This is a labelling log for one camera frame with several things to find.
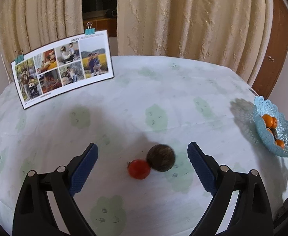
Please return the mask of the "orange tangerine in basket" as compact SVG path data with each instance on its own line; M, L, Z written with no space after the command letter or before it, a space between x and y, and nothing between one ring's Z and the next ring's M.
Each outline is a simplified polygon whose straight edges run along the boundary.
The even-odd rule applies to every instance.
M268 114L264 114L262 116L263 121L265 122L265 125L267 128L272 128L274 120L273 117L268 115Z

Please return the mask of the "dark brown passion fruit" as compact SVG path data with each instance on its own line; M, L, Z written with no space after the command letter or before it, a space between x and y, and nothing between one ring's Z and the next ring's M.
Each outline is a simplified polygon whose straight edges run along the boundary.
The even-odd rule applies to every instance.
M152 169L166 172L175 164L175 152L166 144L157 144L148 151L146 161Z

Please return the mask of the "light blue lattice fruit basket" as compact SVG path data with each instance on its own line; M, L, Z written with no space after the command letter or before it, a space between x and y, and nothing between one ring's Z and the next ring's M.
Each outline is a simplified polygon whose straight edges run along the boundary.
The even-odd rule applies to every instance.
M253 122L262 143L274 155L288 158L288 121L284 114L279 112L278 107L272 104L270 100L265 100L263 96L256 96L253 104ZM266 122L262 118L265 114L277 119L275 130L278 139L284 142L284 148L275 143L274 136L267 130Z

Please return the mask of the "white green patterned bedsheet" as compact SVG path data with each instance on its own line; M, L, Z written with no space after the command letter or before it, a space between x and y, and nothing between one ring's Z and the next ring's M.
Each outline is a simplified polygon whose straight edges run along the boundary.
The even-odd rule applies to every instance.
M98 160L75 201L98 235L189 235L212 196L187 146L233 171L256 169L272 211L288 196L288 158L272 155L252 120L254 94L231 69L194 60L116 56L115 77L23 109L15 85L0 96L0 224L11 232L29 170L66 165L90 143ZM175 164L132 178L129 162L166 144Z

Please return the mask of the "red cherry tomato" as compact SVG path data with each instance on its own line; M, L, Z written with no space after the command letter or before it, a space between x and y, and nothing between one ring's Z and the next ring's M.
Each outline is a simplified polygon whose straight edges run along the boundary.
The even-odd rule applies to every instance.
M128 174L137 180L144 180L150 174L150 165L142 159L136 159L128 163Z

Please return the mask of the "photo collage card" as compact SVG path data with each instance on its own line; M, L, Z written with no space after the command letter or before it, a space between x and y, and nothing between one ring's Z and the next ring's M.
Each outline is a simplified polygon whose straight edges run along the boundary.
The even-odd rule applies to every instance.
M23 109L89 84L112 79L108 31L54 41L11 63Z

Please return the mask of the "teal binder clip left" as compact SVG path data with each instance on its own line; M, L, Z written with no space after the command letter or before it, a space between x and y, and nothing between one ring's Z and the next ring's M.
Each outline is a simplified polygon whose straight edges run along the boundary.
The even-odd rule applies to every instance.
M25 58L24 58L23 50L16 50L15 55L16 56L15 56L14 61L16 65L24 61Z

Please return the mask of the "teal binder clip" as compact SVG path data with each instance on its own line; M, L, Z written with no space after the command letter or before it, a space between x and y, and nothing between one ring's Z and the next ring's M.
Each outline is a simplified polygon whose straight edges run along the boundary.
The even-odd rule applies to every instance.
M90 21L86 24L85 35L93 35L95 33L95 29L92 26L93 23Z
M14 61L16 65L24 61L25 58L24 58L23 50L16 50L15 55L16 56L15 56Z

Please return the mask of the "brown wooden door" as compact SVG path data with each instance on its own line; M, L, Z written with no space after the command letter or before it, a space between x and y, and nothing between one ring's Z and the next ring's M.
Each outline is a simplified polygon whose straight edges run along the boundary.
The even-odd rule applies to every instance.
M259 96L269 98L280 76L288 53L288 8L284 0L270 0L273 9L270 12L271 23L267 47L262 52L263 60L252 84Z

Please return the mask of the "teal binder clip right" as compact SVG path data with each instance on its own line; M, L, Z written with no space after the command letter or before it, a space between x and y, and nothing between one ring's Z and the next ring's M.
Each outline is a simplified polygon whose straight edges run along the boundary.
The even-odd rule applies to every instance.
M85 35L93 35L95 33L95 29L92 26L93 23L90 21L86 24Z

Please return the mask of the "beige curtain right panel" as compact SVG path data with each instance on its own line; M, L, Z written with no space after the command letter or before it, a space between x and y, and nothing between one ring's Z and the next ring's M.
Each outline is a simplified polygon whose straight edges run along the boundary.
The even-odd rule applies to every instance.
M118 52L222 65L253 84L272 17L273 0L117 0Z

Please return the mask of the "beige curtain panel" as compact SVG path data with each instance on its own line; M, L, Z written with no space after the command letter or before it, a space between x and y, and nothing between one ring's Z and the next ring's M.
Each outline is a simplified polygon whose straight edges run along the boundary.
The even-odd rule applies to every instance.
M222 65L253 84L272 17L273 0L117 0L118 52Z
M5 64L83 32L82 0L0 0L0 46Z

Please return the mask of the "beige curtain left panel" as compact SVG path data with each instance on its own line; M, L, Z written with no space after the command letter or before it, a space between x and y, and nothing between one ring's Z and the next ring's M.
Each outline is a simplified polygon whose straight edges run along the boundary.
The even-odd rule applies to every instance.
M5 64L83 32L82 0L0 0L0 46Z

